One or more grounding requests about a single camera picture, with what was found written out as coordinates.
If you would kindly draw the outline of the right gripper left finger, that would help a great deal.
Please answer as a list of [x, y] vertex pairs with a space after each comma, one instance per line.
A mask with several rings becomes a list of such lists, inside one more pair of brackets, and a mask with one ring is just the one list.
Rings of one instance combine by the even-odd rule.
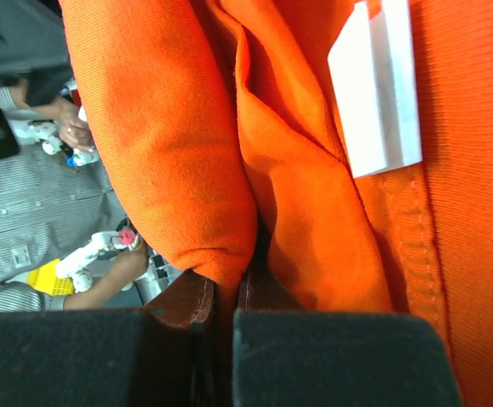
[[215, 299], [215, 283], [186, 270], [146, 309], [162, 324], [187, 330], [192, 324], [204, 324], [209, 319]]

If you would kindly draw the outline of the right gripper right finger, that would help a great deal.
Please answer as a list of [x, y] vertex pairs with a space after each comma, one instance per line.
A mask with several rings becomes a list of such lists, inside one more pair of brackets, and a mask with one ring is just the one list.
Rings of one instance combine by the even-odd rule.
[[264, 267], [250, 267], [238, 292], [241, 311], [295, 312], [304, 307]]

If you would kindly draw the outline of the orange t shirt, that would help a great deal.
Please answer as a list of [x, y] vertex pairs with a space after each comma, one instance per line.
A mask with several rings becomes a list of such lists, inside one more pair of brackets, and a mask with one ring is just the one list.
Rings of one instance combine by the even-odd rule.
[[261, 245], [316, 315], [413, 315], [493, 406], [493, 1], [64, 1], [122, 206], [212, 280]]

